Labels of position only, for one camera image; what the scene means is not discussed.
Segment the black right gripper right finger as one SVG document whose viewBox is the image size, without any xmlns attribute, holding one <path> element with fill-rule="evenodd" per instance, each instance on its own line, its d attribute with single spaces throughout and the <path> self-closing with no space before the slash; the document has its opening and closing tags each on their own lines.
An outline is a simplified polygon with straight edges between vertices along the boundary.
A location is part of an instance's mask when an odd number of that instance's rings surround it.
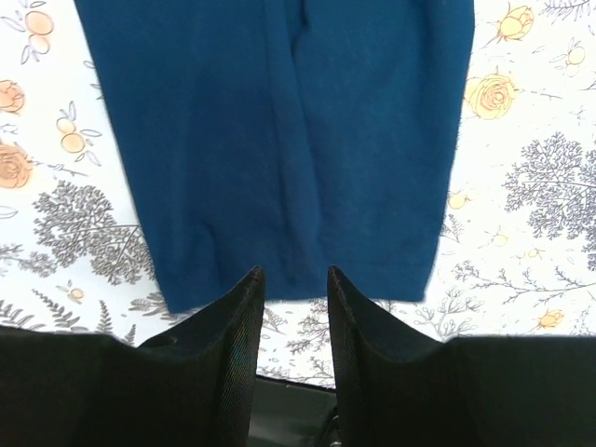
<svg viewBox="0 0 596 447">
<path fill-rule="evenodd" d="M 335 267 L 328 310 L 345 446 L 591 446 L 595 341 L 436 341 L 366 298 Z"/>
</svg>

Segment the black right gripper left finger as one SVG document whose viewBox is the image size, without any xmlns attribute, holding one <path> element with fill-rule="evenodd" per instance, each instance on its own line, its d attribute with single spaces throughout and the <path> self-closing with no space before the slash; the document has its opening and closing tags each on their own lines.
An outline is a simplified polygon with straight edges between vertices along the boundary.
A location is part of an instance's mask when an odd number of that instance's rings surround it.
<svg viewBox="0 0 596 447">
<path fill-rule="evenodd" d="M 5 446 L 243 446 L 264 272 L 139 346 L 101 334 L 1 331 Z"/>
</svg>

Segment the dark blue t shirt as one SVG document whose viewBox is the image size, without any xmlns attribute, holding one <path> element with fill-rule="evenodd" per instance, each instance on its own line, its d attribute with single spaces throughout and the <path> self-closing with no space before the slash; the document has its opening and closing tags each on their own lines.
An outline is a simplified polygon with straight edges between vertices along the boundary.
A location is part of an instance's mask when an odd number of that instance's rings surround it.
<svg viewBox="0 0 596 447">
<path fill-rule="evenodd" d="M 273 300 L 423 299 L 474 35 L 470 1 L 80 1 L 167 306 L 251 267 Z"/>
</svg>

